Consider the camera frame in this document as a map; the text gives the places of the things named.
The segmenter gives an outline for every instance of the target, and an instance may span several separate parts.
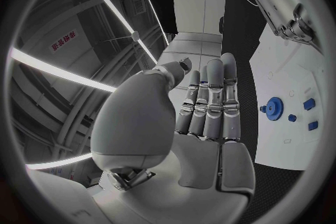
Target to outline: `blue gear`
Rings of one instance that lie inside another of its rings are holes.
[[[267,102],[266,116],[269,120],[278,120],[283,113],[283,102],[278,97],[272,97]]]

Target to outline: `dark floor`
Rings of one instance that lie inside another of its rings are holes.
[[[237,62],[241,142],[255,159],[258,141],[258,108],[249,60],[259,45],[266,21],[258,7],[246,0],[226,0],[222,54],[232,53]],[[296,182],[301,171],[278,169],[254,163],[254,199],[239,224],[252,223],[270,210]]]

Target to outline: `led light strip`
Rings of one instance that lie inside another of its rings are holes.
[[[90,86],[93,88],[98,88],[100,90],[114,92],[116,90],[115,87],[111,87],[106,84],[102,84],[88,78],[81,77],[77,74],[73,74],[71,72],[62,70],[58,67],[52,66],[51,64],[42,62],[32,56],[29,56],[26,53],[19,51],[18,49],[12,48],[11,57],[15,60],[18,60],[21,63],[27,64],[30,67],[34,67],[40,71],[46,72],[48,74],[53,74],[54,76],[64,78],[66,80],[70,80],[73,82],[77,82],[86,86]]]
[[[44,164],[26,164],[26,167],[30,170],[48,169],[48,168],[73,164],[75,162],[83,161],[83,160],[86,160],[88,158],[92,158],[92,153],[84,154],[82,156],[78,156],[78,157],[75,157],[75,158],[68,158],[66,160],[61,160],[61,161],[46,162]]]
[[[161,23],[160,23],[160,20],[159,20],[158,17],[157,17],[157,14],[156,14],[156,12],[155,12],[155,9],[154,9],[154,7],[153,7],[153,4],[152,4],[151,0],[148,0],[148,1],[149,1],[150,5],[151,5],[152,11],[154,12],[154,15],[155,15],[155,17],[156,17],[156,20],[157,20],[157,22],[158,22],[158,24],[159,24],[159,26],[160,26],[160,28],[161,28],[162,34],[163,34],[164,37],[165,37],[167,46],[169,46],[169,42],[168,42],[167,36],[166,36],[166,34],[165,34],[165,32],[164,32],[164,29],[162,28],[162,25],[161,25]]]
[[[112,4],[111,0],[104,0],[104,2],[113,11],[113,13],[118,17],[118,19],[123,23],[123,25],[127,28],[130,34],[134,33],[134,30],[132,29],[132,27],[128,24],[128,22],[125,20],[123,15],[117,10],[117,8]],[[148,56],[153,60],[153,62],[157,64],[157,60],[154,58],[152,53],[147,49],[147,47],[144,45],[144,43],[140,39],[138,40],[138,43],[145,50]]]

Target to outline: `sign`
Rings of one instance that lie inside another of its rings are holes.
[[[61,38],[59,38],[57,41],[55,41],[50,47],[50,51],[52,52],[52,54],[54,54],[55,52],[57,52],[60,48],[62,48],[63,46],[67,45],[70,41],[72,41],[73,39],[75,39],[78,36],[78,32],[76,29],[70,31],[69,33],[67,33],[66,35],[63,35]]]

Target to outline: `air vent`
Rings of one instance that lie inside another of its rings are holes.
[[[144,0],[133,0],[134,15],[139,15],[146,12]]]

